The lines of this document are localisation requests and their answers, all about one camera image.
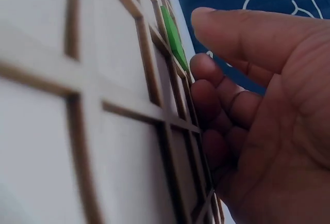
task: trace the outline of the fingernail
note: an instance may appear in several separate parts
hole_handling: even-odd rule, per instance
[[[205,14],[208,14],[210,12],[215,11],[215,9],[213,8],[209,8],[209,7],[198,7],[195,10],[193,10],[192,14],[191,14],[191,24],[193,27],[195,27],[195,25],[201,21],[202,19],[204,19],[205,17],[207,17]]]
[[[215,9],[213,8],[209,8],[209,7],[198,7],[195,10],[192,11],[192,14],[201,14],[201,13],[208,13],[208,12],[212,12],[215,11]]]

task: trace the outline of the green game piece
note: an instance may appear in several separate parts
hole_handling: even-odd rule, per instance
[[[184,49],[182,47],[179,33],[177,31],[175,23],[170,15],[168,9],[165,6],[161,6],[160,8],[161,8],[161,12],[163,14],[167,35],[170,40],[170,46],[171,46],[172,53],[174,54],[174,56],[180,63],[183,70],[189,71],[187,60],[186,60],[185,53],[184,53]]]

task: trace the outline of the skin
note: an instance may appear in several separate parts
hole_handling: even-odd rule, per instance
[[[195,55],[192,97],[216,192],[237,223],[330,222],[330,21],[260,11],[192,14],[198,40],[265,96]]]

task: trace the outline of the grid frame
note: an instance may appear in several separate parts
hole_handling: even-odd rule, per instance
[[[73,157],[78,177],[81,200],[85,216],[89,223],[106,223],[104,209],[99,199],[95,175],[98,173],[97,150],[99,140],[98,126],[103,111],[114,112],[126,117],[149,122],[159,127],[164,134],[164,156],[169,163],[167,174],[171,181],[171,195],[179,223],[202,223],[203,218],[214,201],[214,191],[210,184],[209,191],[201,188],[200,177],[211,182],[205,158],[202,156],[203,169],[206,175],[199,175],[196,169],[196,158],[192,149],[188,149],[191,169],[194,174],[195,188],[201,199],[194,213],[191,214],[182,201],[179,189],[177,167],[173,161],[172,128],[185,132],[186,145],[191,146],[192,136],[199,138],[201,151],[201,130],[193,107],[189,86],[192,80],[174,58],[162,19],[160,5],[152,0],[159,30],[152,24],[141,7],[140,0],[119,0],[136,20],[143,66],[149,89],[150,102],[135,98],[134,94],[101,76],[97,71],[95,60],[96,48],[93,43],[95,30],[90,23],[94,17],[93,0],[68,0],[67,24],[65,29],[64,55],[50,51],[16,28],[0,23],[0,76],[29,85],[33,88],[59,95],[66,99],[72,140]],[[173,8],[169,0],[162,0],[170,10],[175,21]],[[164,55],[171,79],[179,116],[169,116],[165,111],[160,76],[156,65],[153,44]],[[181,95],[176,75],[184,82],[185,95]],[[188,102],[192,122],[184,110],[185,98]]]

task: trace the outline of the white surface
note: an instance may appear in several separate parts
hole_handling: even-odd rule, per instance
[[[178,165],[178,178],[180,182],[180,191],[183,193],[184,203],[192,212],[197,206],[197,193],[194,186],[194,180],[189,164],[188,153],[185,139],[181,132],[173,130],[173,150],[176,165]]]
[[[134,18],[119,0],[95,0],[95,15],[99,71],[149,100]]]
[[[0,92],[2,193],[10,192],[34,223],[85,223],[64,99],[2,78]]]
[[[152,22],[155,27],[158,28],[157,26],[157,21],[156,21],[156,16],[155,16],[155,11],[154,11],[154,6],[151,0],[140,0],[142,8],[144,10],[144,13],[148,17],[148,21]]]
[[[165,58],[163,57],[163,55],[155,45],[154,45],[154,51],[155,51],[157,67],[160,75],[160,83],[163,90],[164,103],[166,105],[167,111],[170,114],[178,116],[173,88],[169,76],[169,70]]]
[[[155,127],[104,113],[103,135],[115,207],[111,223],[175,223]]]
[[[62,53],[66,8],[67,0],[0,0],[0,20]]]

